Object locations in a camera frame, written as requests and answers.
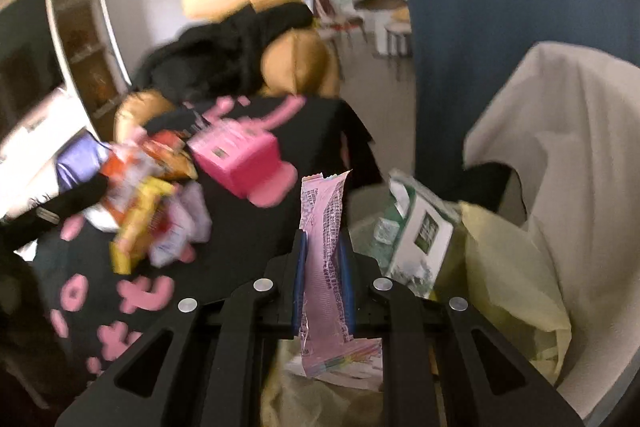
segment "blue wall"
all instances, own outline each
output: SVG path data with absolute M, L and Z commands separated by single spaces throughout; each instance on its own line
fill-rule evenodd
M 470 130 L 537 41 L 584 44 L 640 64 L 640 0 L 409 0 L 416 177 L 450 195 Z M 532 103 L 544 103 L 543 100 Z

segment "black clothing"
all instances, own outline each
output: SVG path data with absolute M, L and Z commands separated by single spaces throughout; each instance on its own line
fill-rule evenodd
M 246 107 L 237 104 L 226 117 L 261 118 L 277 108 L 282 100 L 254 98 Z M 203 103 L 197 105 L 196 110 L 203 111 L 210 106 L 211 102 Z M 180 108 L 152 120 L 146 127 L 149 134 L 162 129 L 188 130 L 194 121 L 193 111 Z M 198 182 L 212 219 L 212 232 L 208 243 L 194 245 L 196 259 L 191 264 L 176 261 L 157 269 L 144 260 L 130 277 L 123 277 L 111 269 L 109 243 L 113 233 L 101 232 L 85 222 L 71 241 L 60 238 L 60 226 L 40 238 L 33 267 L 42 298 L 47 310 L 62 313 L 68 338 L 61 342 L 70 354 L 73 367 L 87 380 L 92 378 L 86 369 L 89 357 L 98 358 L 103 370 L 110 364 L 104 359 L 104 346 L 97 336 L 100 326 L 109 327 L 121 321 L 127 326 L 127 334 L 144 333 L 162 313 L 146 309 L 124 312 L 118 283 L 122 285 L 144 276 L 153 285 L 160 276 L 170 278 L 174 288 L 170 300 L 162 307 L 166 309 L 185 297 L 193 297 L 200 303 L 225 298 L 239 285 L 258 279 L 268 260 L 288 253 L 292 247 L 300 223 L 302 176 L 346 170 L 340 153 L 342 136 L 347 140 L 352 169 L 345 198 L 352 188 L 382 181 L 368 146 L 370 135 L 342 100 L 308 98 L 297 114 L 271 132 L 278 139 L 282 159 L 298 171 L 296 185 L 277 206 L 258 208 L 235 197 L 196 165 Z M 88 289 L 81 309 L 69 312 L 61 307 L 61 289 L 76 274 L 86 277 Z
M 255 94 L 262 87 L 260 61 L 267 46 L 288 30 L 312 23 L 313 14 L 299 2 L 260 13 L 245 6 L 221 23 L 194 26 L 156 49 L 138 68 L 132 85 L 155 88 L 175 105 Z

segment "pink lettering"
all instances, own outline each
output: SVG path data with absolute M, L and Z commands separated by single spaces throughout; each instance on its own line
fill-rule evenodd
M 180 261 L 183 263 L 193 263 L 196 260 L 196 251 L 187 243 L 180 254 Z
M 82 309 L 86 292 L 89 289 L 89 281 L 84 275 L 76 273 L 60 290 L 60 303 L 62 309 L 68 312 L 77 312 Z
M 290 94 L 271 114 L 252 121 L 252 124 L 264 131 L 270 131 L 291 120 L 305 103 L 304 96 Z
M 100 359 L 97 357 L 89 357 L 86 359 L 86 370 L 92 375 L 97 375 L 99 377 L 102 374 L 102 364 L 100 363 Z
M 230 112 L 236 103 L 230 96 L 220 96 L 214 105 L 207 112 L 203 113 L 203 118 L 209 123 L 216 123 L 222 116 Z
M 83 225 L 84 216 L 82 214 L 76 214 L 75 216 L 65 219 L 65 223 L 62 225 L 62 230 L 60 230 L 60 239 L 63 241 L 72 241 L 78 237 Z
M 154 281 L 153 291 L 149 291 L 151 283 L 147 277 L 138 277 L 133 282 L 122 280 L 116 286 L 123 298 L 120 311 L 132 314 L 137 308 L 150 312 L 161 310 L 174 294 L 174 280 L 161 275 Z
M 51 325 L 54 331 L 61 339 L 66 339 L 69 336 L 69 326 L 66 325 L 65 317 L 62 316 L 60 310 L 51 310 L 50 312 Z
M 98 339 L 102 343 L 102 357 L 108 362 L 117 359 L 142 333 L 132 331 L 127 340 L 128 326 L 124 322 L 116 321 L 111 326 L 98 328 Z

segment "white fabric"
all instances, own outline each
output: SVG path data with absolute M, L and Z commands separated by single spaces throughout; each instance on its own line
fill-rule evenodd
M 468 134 L 464 156 L 466 167 L 497 161 L 518 173 L 525 226 L 552 256 L 573 325 L 559 392 L 582 418 L 604 401 L 610 410 L 640 346 L 640 69 L 538 44 Z

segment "chair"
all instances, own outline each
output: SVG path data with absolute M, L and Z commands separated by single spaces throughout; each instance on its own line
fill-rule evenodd
M 359 28 L 364 41 L 368 42 L 367 33 L 364 29 L 364 19 L 357 14 L 338 12 L 331 0 L 314 0 L 314 15 L 320 19 L 322 28 L 330 28 L 338 33 L 347 33 L 350 48 L 353 48 L 350 30 Z
M 320 35 L 322 42 L 327 42 L 334 50 L 335 58 L 338 61 L 338 74 L 340 75 L 340 80 L 344 81 L 342 59 L 340 58 L 340 51 L 338 51 L 338 41 L 336 39 L 338 31 L 333 28 L 318 28 L 318 34 Z
M 403 57 L 411 57 L 412 49 L 411 49 L 411 23 L 408 22 L 398 22 L 393 21 L 385 26 L 386 30 L 386 56 L 388 58 L 388 63 L 391 65 L 391 62 L 396 61 L 396 79 L 398 82 L 400 81 L 400 66 Z M 406 48 L 406 53 L 402 54 L 402 44 L 404 43 L 404 47 Z

